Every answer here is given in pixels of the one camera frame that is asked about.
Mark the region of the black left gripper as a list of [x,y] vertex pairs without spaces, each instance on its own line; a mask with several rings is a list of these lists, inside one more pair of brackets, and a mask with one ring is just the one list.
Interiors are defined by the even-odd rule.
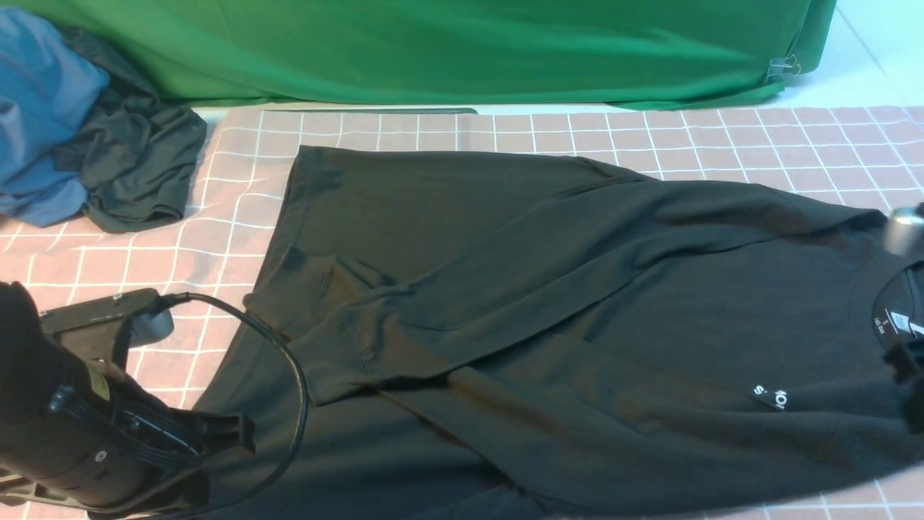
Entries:
[[2,375],[2,503],[92,516],[212,507],[207,464],[256,451],[244,415],[178,410],[82,361]]

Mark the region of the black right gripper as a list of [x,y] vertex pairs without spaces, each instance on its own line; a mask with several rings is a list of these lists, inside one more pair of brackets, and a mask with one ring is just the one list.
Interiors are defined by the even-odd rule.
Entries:
[[892,380],[899,389],[901,413],[914,434],[923,432],[923,339],[907,340],[884,353]]

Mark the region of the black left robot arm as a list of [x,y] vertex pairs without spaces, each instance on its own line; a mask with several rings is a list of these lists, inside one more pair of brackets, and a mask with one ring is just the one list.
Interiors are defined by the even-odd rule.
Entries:
[[244,415],[180,410],[126,372],[128,351],[174,332],[175,304],[142,289],[40,311],[2,284],[2,503],[92,519],[196,510],[208,463],[254,455]]

